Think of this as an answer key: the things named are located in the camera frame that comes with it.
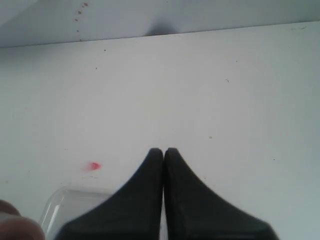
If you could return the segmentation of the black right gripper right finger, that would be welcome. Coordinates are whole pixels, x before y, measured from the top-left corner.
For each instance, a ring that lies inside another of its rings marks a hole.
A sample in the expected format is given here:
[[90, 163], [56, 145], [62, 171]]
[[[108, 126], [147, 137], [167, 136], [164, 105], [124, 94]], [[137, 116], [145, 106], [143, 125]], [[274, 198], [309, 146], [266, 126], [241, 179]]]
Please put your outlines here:
[[164, 155], [164, 205], [170, 240], [276, 240], [265, 221], [233, 206], [190, 169], [176, 148]]

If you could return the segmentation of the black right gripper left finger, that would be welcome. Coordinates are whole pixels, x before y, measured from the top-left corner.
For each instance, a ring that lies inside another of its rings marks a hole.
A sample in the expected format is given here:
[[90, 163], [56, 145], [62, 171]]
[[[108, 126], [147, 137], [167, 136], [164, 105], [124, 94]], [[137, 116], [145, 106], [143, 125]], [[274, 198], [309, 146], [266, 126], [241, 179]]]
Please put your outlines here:
[[151, 148], [106, 201], [63, 225], [57, 240], [157, 240], [163, 203], [163, 152]]

